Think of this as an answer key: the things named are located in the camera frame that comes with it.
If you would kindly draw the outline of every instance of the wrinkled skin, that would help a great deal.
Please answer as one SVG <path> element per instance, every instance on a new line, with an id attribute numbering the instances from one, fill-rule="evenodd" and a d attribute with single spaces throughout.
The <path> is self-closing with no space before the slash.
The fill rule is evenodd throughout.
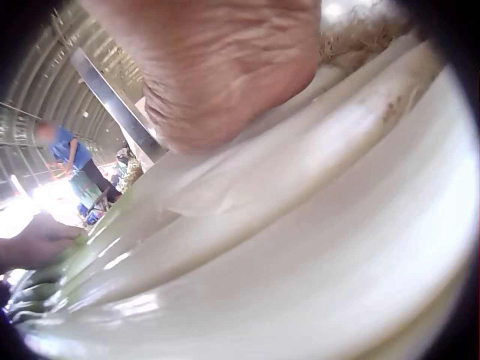
<path id="1" fill-rule="evenodd" d="M 82 3 L 139 65 L 146 111 L 176 152 L 228 142 L 317 69 L 317 0 Z"/>

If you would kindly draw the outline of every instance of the hand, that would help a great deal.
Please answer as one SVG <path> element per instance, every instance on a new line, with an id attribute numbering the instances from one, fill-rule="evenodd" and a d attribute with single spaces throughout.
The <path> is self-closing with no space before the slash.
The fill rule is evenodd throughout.
<path id="1" fill-rule="evenodd" d="M 160 143 L 232 140 L 298 94 L 319 62 L 319 0 L 83 0 L 138 64 Z"/>
<path id="2" fill-rule="evenodd" d="M 70 161 L 67 163 L 67 167 L 65 168 L 65 175 L 70 177 L 73 173 L 73 163 Z"/>
<path id="3" fill-rule="evenodd" d="M 49 213 L 35 215 L 20 234 L 2 241 L 2 267 L 30 270 L 48 266 L 76 245 L 74 239 L 81 232 L 81 228 L 59 223 Z"/>

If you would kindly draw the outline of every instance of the person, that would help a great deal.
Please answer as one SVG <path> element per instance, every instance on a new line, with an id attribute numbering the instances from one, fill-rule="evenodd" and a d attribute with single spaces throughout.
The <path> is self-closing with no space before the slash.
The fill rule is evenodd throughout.
<path id="1" fill-rule="evenodd" d="M 36 269 L 54 263 L 60 254 L 76 246 L 83 229 L 55 221 L 46 212 L 35 215 L 26 228 L 11 239 L 0 239 L 0 274 L 13 269 Z M 0 307 L 9 298 L 9 286 L 0 282 Z M 5 313 L 0 310 L 0 349 L 5 360 L 38 359 L 31 354 Z"/>
<path id="2" fill-rule="evenodd" d="M 43 143 L 47 143 L 57 161 L 67 164 L 66 174 L 71 176 L 74 170 L 83 171 L 90 181 L 98 186 L 101 192 L 108 189 L 107 200 L 111 203 L 121 196 L 92 160 L 88 149 L 68 130 L 61 126 L 54 126 L 45 120 L 40 120 L 35 126 L 35 136 Z"/>

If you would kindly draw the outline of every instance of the green object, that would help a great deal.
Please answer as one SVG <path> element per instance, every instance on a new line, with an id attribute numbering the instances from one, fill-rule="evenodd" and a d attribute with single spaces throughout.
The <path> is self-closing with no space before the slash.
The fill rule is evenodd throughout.
<path id="1" fill-rule="evenodd" d="M 57 291 L 57 284 L 39 284 L 18 292 L 12 301 L 44 301 Z"/>
<path id="2" fill-rule="evenodd" d="M 43 314 L 32 311 L 20 311 L 12 318 L 13 324 L 21 324 L 28 320 L 40 319 L 43 317 Z"/>
<path id="3" fill-rule="evenodd" d="M 26 281 L 24 289 L 39 284 L 55 283 L 61 278 L 62 272 L 58 265 L 52 265 L 43 269 L 35 270 Z"/>
<path id="4" fill-rule="evenodd" d="M 12 289 L 12 294 L 11 298 L 18 292 L 22 291 L 25 288 L 29 288 L 31 285 L 29 285 L 30 278 L 34 274 L 34 270 L 27 271 L 21 278 L 18 280 L 17 285 L 15 285 Z"/>
<path id="5" fill-rule="evenodd" d="M 44 312 L 43 301 L 21 301 L 12 304 L 8 309 L 7 316 L 12 320 L 16 314 L 22 311 Z"/>
<path id="6" fill-rule="evenodd" d="M 91 182 L 84 171 L 77 172 L 71 179 L 70 185 L 80 202 L 88 209 L 94 201 L 102 194 L 98 186 Z"/>

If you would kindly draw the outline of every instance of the bright light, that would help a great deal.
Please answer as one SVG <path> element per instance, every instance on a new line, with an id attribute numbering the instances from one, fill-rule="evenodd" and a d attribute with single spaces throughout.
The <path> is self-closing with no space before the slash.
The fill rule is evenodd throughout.
<path id="1" fill-rule="evenodd" d="M 26 273 L 27 271 L 24 269 L 15 269 L 10 272 L 10 275 L 7 279 L 7 282 L 10 285 L 17 285 L 18 281 L 22 278 L 22 276 Z"/>
<path id="2" fill-rule="evenodd" d="M 342 7 L 336 3 L 329 4 L 322 9 L 322 13 L 328 20 L 336 20 L 342 14 Z"/>
<path id="3" fill-rule="evenodd" d="M 80 199 L 67 179 L 41 185 L 33 192 L 35 202 L 55 220 L 67 225 L 79 225 L 77 205 Z"/>

